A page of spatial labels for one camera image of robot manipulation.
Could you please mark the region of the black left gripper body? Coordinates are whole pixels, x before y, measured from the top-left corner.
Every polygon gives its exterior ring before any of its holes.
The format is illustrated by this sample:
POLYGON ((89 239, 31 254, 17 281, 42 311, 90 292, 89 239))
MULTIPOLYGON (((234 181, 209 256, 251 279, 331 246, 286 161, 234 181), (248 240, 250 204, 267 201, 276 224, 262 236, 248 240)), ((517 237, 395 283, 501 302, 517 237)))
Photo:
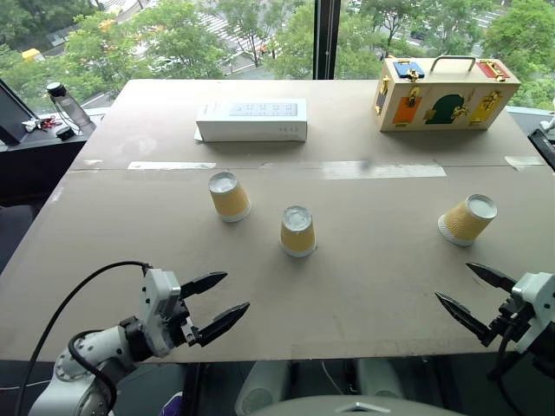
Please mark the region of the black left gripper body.
POLYGON ((166 333, 172 347, 200 344, 199 329, 193 324, 189 309, 183 297, 179 297, 170 315, 166 318, 166 333))

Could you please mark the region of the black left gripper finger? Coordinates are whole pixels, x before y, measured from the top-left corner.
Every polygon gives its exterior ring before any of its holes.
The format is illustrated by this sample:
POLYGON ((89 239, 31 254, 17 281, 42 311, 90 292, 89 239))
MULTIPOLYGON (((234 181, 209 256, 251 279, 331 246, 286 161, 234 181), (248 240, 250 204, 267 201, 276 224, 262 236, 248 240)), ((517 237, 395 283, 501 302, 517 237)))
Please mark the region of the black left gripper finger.
POLYGON ((215 271, 197 277, 180 286, 180 299, 187 299, 189 296, 202 294, 213 288, 227 276, 228 273, 225 271, 215 271))
POLYGON ((250 303, 244 302, 218 315, 212 323, 198 331, 197 342, 205 347, 229 331, 246 313, 250 303))

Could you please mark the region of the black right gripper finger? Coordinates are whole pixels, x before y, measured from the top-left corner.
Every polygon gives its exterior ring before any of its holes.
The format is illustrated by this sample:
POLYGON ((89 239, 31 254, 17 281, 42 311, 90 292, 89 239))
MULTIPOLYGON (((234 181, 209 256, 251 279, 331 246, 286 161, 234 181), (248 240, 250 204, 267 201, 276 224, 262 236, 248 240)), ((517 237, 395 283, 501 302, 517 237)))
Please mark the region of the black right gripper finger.
POLYGON ((488 326, 474 318, 464 305, 441 292, 435 292, 435 296, 447 312, 459 324, 474 334, 484 347, 488 347, 491 344, 495 334, 488 326))
POLYGON ((480 263, 466 263, 466 266, 481 280, 496 289, 511 294, 516 281, 503 272, 480 263))

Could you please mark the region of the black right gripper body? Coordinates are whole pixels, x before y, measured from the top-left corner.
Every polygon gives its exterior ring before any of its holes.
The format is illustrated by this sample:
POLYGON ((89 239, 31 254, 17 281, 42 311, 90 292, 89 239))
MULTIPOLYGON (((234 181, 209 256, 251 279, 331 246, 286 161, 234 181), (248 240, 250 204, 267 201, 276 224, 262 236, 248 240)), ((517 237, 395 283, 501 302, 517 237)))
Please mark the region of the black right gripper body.
POLYGON ((516 348, 529 348, 533 340, 529 331, 531 321, 535 318, 533 306, 520 297, 511 294, 499 306, 499 315, 489 324, 490 336, 488 343, 497 337, 508 334, 508 339, 515 343, 516 348))

